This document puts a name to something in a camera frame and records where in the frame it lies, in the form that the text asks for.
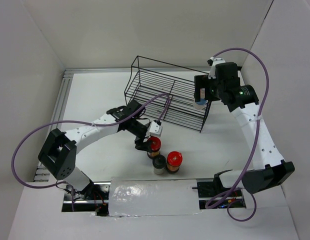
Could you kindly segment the silver lid white bottle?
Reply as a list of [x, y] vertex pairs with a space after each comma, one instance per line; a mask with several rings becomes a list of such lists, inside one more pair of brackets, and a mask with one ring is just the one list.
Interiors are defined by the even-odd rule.
[[193, 100], [193, 107], [197, 110], [203, 110], [207, 104], [207, 100], [205, 100], [205, 89], [200, 89], [200, 100]]

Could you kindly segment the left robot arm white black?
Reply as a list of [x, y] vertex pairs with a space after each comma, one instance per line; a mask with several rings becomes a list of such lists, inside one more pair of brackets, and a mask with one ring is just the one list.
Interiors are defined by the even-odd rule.
[[140, 103], [132, 100], [128, 105], [108, 110], [88, 125], [67, 131], [58, 128], [52, 130], [38, 154], [39, 161], [56, 180], [71, 185], [81, 199], [91, 198], [95, 190], [94, 183], [76, 166], [77, 154], [98, 140], [120, 131], [128, 131], [137, 141], [143, 141], [148, 126], [137, 120], [143, 110], [134, 114], [141, 107]]

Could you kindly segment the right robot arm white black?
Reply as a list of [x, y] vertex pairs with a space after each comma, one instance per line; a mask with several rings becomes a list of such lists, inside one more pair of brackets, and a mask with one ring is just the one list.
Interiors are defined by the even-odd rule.
[[277, 149], [262, 116], [260, 103], [251, 85], [241, 85], [238, 66], [222, 58], [208, 60], [209, 74], [194, 77], [195, 104], [204, 101], [221, 101], [238, 122], [253, 156], [249, 167], [226, 170], [214, 175], [213, 190], [225, 196], [239, 180], [238, 187], [255, 194], [281, 185], [294, 171], [295, 166], [285, 161]]

